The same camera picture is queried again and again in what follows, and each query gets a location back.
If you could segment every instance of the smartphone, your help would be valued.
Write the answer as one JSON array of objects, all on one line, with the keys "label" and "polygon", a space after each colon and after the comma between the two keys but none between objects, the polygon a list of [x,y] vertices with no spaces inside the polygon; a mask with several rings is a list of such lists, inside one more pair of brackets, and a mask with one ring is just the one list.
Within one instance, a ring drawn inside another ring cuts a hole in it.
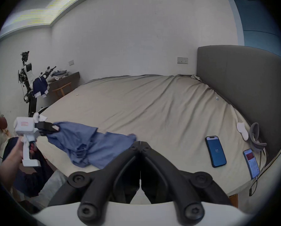
[{"label": "smartphone", "polygon": [[259,165],[251,149],[245,150],[243,154],[250,172],[251,179],[254,179],[260,174]]},{"label": "smartphone", "polygon": [[209,149],[212,166],[214,168],[224,166],[226,164],[226,158],[219,138],[216,136],[206,137],[205,141],[207,148]]}]

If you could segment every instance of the screw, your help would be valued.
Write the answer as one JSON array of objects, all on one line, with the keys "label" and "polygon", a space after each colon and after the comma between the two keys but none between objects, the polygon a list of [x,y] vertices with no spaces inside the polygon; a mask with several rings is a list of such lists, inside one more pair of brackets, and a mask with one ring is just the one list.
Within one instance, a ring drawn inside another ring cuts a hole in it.
[{"label": "screw", "polygon": [[198,220],[204,216],[204,209],[200,203],[193,203],[186,207],[184,215],[190,220]]},{"label": "screw", "polygon": [[97,218],[97,209],[93,205],[84,204],[78,208],[78,217],[82,220],[94,220]]},{"label": "screw", "polygon": [[90,213],[90,210],[89,210],[88,208],[84,208],[84,209],[82,209],[82,212],[83,212],[84,214],[89,214],[89,213]]},{"label": "screw", "polygon": [[78,183],[78,182],[83,182],[84,179],[85,179],[85,178],[84,178],[82,175],[76,175],[76,176],[74,176],[73,181],[74,181],[75,183]]},{"label": "screw", "polygon": [[198,208],[193,208],[193,209],[192,209],[192,213],[194,213],[194,214],[199,213],[199,209],[198,209]]},{"label": "screw", "polygon": [[199,175],[196,177],[196,181],[199,183],[205,183],[207,181],[207,178],[204,175]]}]

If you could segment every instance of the blue phone screen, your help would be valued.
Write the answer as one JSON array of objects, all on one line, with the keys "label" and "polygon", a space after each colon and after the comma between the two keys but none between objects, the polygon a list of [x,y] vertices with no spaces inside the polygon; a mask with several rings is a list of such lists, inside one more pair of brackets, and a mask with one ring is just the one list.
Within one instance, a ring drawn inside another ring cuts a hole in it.
[{"label": "blue phone screen", "polygon": [[211,157],[215,167],[226,164],[226,158],[219,139],[207,140]]}]

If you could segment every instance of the gray pants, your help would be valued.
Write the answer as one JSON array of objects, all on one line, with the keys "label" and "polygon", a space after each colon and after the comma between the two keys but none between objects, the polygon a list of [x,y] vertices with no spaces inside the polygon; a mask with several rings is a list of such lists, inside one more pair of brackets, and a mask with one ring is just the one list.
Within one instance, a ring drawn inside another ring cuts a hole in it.
[{"label": "gray pants", "polygon": [[28,201],[40,210],[46,208],[52,197],[66,181],[67,177],[59,170],[56,170],[45,183],[39,195],[29,198]]}]

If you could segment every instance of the blue wall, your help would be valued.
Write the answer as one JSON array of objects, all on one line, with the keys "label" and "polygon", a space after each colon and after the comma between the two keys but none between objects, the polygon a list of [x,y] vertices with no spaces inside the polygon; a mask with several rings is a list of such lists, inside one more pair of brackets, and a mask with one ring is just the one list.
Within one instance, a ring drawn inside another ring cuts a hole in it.
[{"label": "blue wall", "polygon": [[259,0],[234,0],[244,32],[244,45],[281,56],[281,31]]}]

